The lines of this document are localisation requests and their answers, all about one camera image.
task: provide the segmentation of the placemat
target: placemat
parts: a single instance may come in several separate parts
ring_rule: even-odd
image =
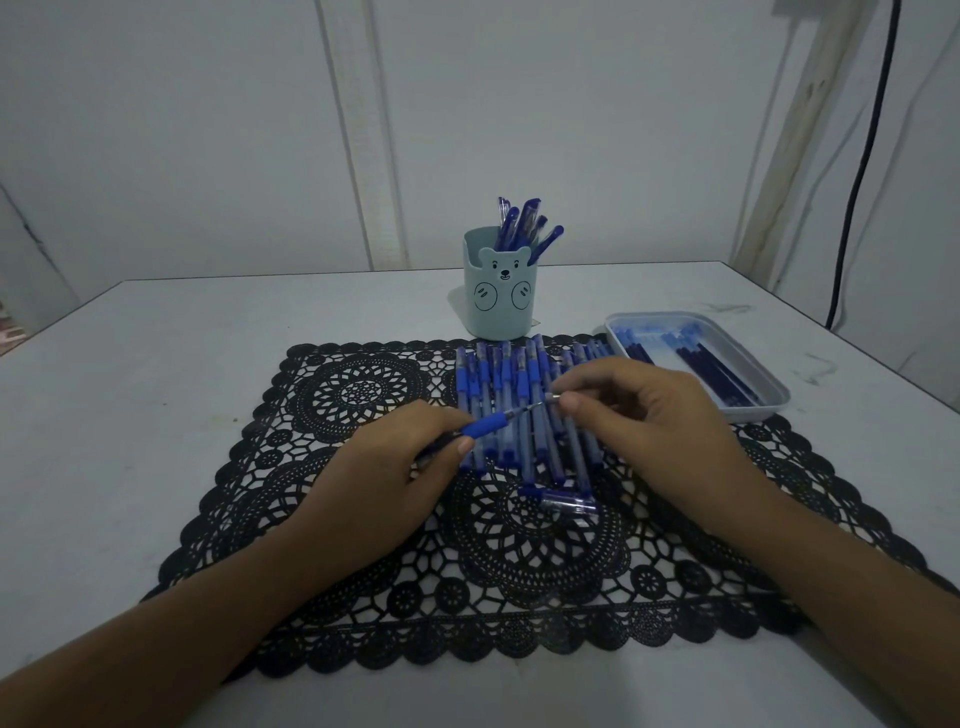
[[[559,358],[589,339],[544,343]],[[416,399],[455,406],[459,346],[472,342],[290,349],[144,598],[286,519],[359,425]],[[733,429],[796,500],[956,592],[783,417]],[[523,658],[539,646],[572,653],[583,642],[605,650],[630,639],[659,646],[674,635],[703,643],[718,629],[750,638],[759,627],[789,634],[804,623],[765,574],[605,454],[592,477],[599,508],[590,516],[540,510],[517,495],[516,471],[458,475],[401,547],[304,604],[229,679],[254,668],[282,677],[303,665],[329,673],[354,660],[380,669],[401,656],[426,665],[446,651],[470,662],[494,649]],[[550,483],[543,466],[538,480]]]

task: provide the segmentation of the pen grip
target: pen grip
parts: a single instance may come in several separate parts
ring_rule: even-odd
[[[509,420],[507,420],[506,413],[496,412],[489,417],[483,417],[469,425],[464,425],[460,428],[460,434],[478,440],[484,435],[489,435],[491,432],[496,432],[498,429],[506,427],[508,422]]]

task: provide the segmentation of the stack of pens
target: stack of pens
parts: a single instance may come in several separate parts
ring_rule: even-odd
[[[596,510],[590,471],[603,465],[596,438],[581,431],[569,417],[548,404],[553,380],[593,358],[611,356],[601,341],[575,343],[560,360],[547,353],[540,335],[520,344],[496,346],[478,341],[474,351],[456,352],[457,405],[475,420],[507,413],[505,426],[477,439],[461,465],[486,473],[495,465],[519,471],[519,492],[546,507],[591,513]],[[562,452],[568,453],[573,474],[568,477]]]
[[[530,248],[530,259],[527,265],[533,265],[553,241],[564,234],[564,226],[558,225],[550,234],[540,239],[540,235],[546,229],[546,218],[540,215],[540,198],[527,200],[523,204],[523,210],[519,207],[511,207],[510,200],[505,197],[499,198],[499,204],[500,231],[493,244],[493,249],[496,251],[518,251],[520,248]]]
[[[657,363],[648,350],[659,346],[662,342],[727,407],[752,407],[763,404],[760,397],[743,379],[699,341],[700,330],[696,326],[683,327],[678,331],[664,331],[656,328],[619,328],[614,331],[614,335],[630,358],[647,364]]]

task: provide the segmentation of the bear ear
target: bear ear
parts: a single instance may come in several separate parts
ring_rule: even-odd
[[[480,267],[491,268],[493,266],[493,257],[495,255],[496,251],[493,248],[481,248],[480,252],[477,253],[477,257],[480,258]]]

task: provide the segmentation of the pen cup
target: pen cup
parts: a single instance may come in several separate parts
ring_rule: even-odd
[[[537,264],[527,265],[528,247],[495,251],[498,230],[476,228],[464,235],[467,329],[481,339],[508,341],[530,331]]]

